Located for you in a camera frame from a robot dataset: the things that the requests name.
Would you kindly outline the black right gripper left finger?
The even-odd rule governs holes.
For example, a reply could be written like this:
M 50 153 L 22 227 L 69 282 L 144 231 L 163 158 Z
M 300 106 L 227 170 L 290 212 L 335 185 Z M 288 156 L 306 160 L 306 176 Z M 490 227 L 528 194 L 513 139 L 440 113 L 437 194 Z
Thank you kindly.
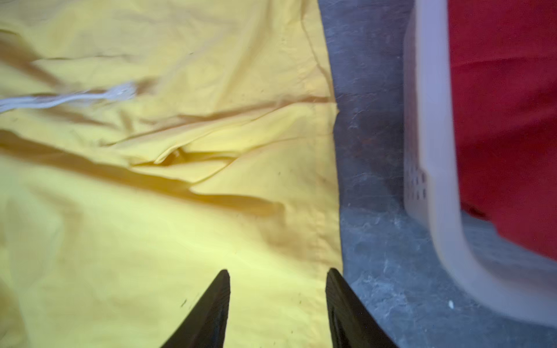
M 229 317 L 230 275 L 221 270 L 162 348 L 223 348 Z

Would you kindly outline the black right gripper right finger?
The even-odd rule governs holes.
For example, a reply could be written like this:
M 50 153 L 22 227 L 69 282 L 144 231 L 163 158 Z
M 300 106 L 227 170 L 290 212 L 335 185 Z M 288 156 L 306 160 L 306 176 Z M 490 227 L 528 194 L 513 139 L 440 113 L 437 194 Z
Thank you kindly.
M 336 268 L 326 277 L 326 304 L 334 348 L 397 348 Z

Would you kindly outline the yellow shorts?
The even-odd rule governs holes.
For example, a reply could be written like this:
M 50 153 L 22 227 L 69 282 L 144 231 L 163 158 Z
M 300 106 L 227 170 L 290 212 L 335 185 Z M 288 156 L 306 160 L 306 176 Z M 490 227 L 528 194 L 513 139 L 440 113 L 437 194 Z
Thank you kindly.
M 330 347 L 337 103 L 317 1 L 3 1 L 1 346 L 160 347 L 216 275 L 226 346 Z

